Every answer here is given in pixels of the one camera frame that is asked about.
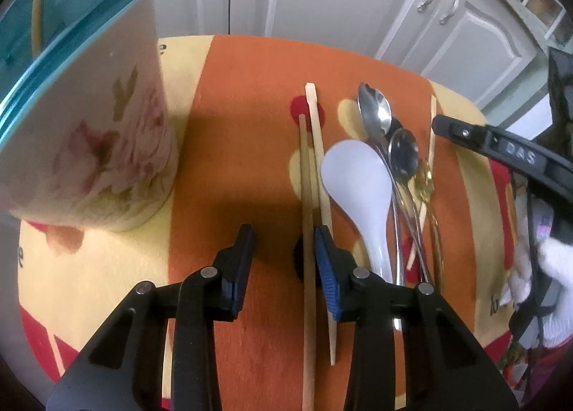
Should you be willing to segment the white gloved right hand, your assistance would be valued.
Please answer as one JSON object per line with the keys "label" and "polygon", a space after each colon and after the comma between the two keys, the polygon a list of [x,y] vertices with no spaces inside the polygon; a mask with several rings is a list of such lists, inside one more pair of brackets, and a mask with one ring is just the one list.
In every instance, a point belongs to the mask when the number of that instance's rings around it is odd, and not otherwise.
{"label": "white gloved right hand", "polygon": [[[572,336],[572,246],[548,237],[536,245],[541,271],[560,286],[555,309],[541,317],[542,346],[556,348]],[[521,312],[532,293],[532,266],[526,237],[517,240],[514,265],[503,286],[500,305],[514,304]]]}

